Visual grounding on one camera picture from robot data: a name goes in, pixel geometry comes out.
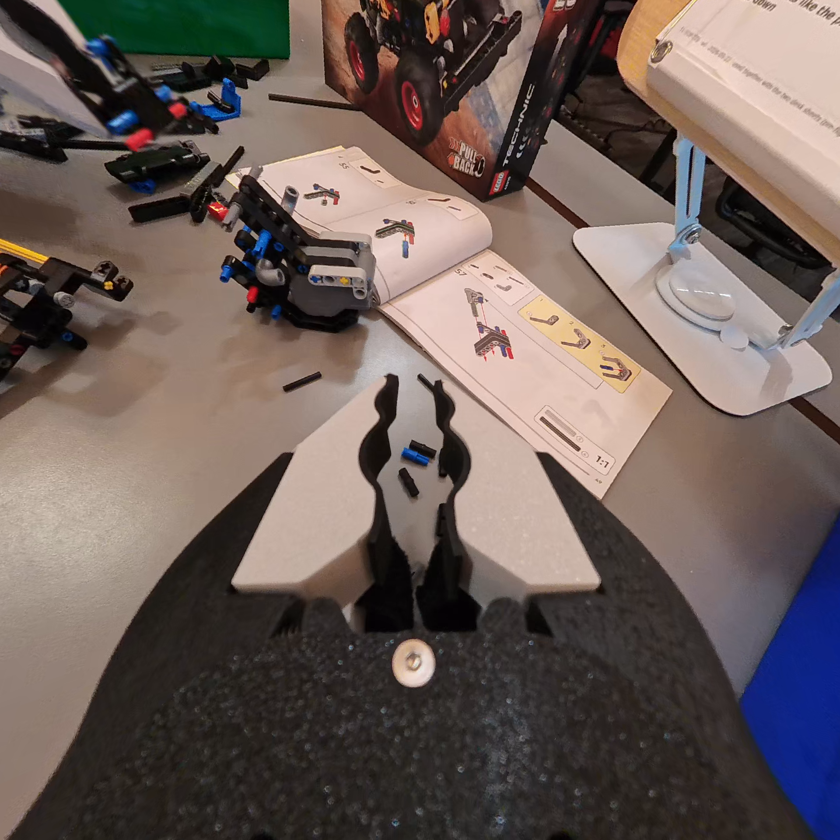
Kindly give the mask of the toy truck picture box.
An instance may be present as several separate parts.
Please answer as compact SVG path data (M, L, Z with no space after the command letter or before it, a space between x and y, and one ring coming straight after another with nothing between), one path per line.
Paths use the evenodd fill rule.
M323 1L325 81L491 200L529 178L605 5Z

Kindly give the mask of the black lego panel piece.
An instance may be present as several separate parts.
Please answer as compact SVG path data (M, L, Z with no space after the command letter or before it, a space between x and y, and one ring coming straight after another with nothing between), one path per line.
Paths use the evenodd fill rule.
M191 140L123 154L106 162L105 171L135 193L151 195L157 186L178 175L198 172L210 162Z

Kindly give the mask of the black lego assembly blue pins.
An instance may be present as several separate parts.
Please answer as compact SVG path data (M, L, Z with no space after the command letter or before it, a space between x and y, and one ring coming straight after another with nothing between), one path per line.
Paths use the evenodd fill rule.
M49 63L108 135L131 152L165 134L218 134L215 121L165 85L153 85L107 35L79 45L61 36L48 46Z

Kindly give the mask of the long black lego beam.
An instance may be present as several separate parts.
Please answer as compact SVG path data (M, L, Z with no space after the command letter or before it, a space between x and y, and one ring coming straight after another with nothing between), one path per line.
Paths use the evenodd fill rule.
M49 163L61 164L68 161L67 154L61 148L25 133L2 130L1 149Z

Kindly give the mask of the black chair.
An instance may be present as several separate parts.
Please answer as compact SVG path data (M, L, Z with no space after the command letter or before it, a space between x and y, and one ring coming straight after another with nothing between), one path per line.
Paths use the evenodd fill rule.
M745 240L734 246L739 253L801 298L816 299L830 265L802 236L730 176L723 182L715 210Z

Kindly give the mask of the green board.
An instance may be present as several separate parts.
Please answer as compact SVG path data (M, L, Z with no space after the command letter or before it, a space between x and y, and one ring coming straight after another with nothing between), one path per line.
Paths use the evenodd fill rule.
M84 36L126 53L290 57L288 1L61 1Z

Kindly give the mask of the pile of black lego pieces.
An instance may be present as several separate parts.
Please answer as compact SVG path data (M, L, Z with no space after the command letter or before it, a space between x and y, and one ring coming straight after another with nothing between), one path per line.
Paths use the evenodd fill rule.
M248 89L251 81L260 81L270 71L268 59L246 64L223 56L211 56L204 63L183 61L178 65L153 66L148 81L166 85L180 93L194 92L221 85L230 79L238 89Z

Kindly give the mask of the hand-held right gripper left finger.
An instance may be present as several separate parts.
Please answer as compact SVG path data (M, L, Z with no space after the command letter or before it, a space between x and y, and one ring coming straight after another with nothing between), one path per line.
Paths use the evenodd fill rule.
M414 625L413 585L379 483L399 381L377 379L293 452L231 585L334 600L367 632Z

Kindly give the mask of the black lego beam red pin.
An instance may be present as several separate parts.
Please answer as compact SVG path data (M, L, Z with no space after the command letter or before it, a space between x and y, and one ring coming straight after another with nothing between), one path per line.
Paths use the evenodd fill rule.
M240 145L224 164L210 161L199 171L185 188L189 203L187 212L194 224L201 224L207 216L210 203L214 200L214 191L225 181L245 154L245 147Z

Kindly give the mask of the white paper document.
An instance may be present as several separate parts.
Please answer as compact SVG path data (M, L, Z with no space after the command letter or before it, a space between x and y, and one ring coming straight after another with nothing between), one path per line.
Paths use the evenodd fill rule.
M826 228L838 230L838 2L691 2L648 79Z

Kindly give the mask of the white stand with wooden board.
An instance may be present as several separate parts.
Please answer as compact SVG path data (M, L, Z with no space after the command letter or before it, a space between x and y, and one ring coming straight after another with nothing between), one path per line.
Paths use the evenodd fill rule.
M829 386L810 343L838 307L838 230L827 228L652 89L648 61L661 32L691 2L637 2L617 50L627 87L677 131L675 220L586 227L573 244L588 265L710 405L745 417ZM789 324L700 243L707 157L827 258L833 271Z

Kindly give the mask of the black lego chassis assembly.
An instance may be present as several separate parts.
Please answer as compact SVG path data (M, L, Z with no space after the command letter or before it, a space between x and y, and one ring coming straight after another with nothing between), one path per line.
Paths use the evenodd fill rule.
M31 350L59 345L81 352L88 347L71 327L72 309L83 288L122 302L134 284L108 260L85 269L2 241L1 382Z

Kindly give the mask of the blue lego panel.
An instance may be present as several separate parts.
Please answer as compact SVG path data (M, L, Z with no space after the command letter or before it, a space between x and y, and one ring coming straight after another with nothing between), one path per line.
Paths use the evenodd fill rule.
M190 108L214 123L238 119L241 116L242 101L232 78L223 79L219 94L210 90L207 97L208 103L191 101Z

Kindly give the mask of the blue bin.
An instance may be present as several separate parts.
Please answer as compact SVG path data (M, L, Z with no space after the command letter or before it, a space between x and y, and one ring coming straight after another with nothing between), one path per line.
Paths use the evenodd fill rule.
M839 521L741 701L782 790L814 835L839 838Z

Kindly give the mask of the grey black lego assembly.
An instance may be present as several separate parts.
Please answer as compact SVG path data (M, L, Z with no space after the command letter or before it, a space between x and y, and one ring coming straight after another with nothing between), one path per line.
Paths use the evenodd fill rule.
M377 305L376 258L368 234L321 236L293 216L300 193L288 185L278 200L259 178L262 167L244 172L227 209L224 228L240 255L225 257L219 279L246 291L248 312L267 310L299 329L338 333Z

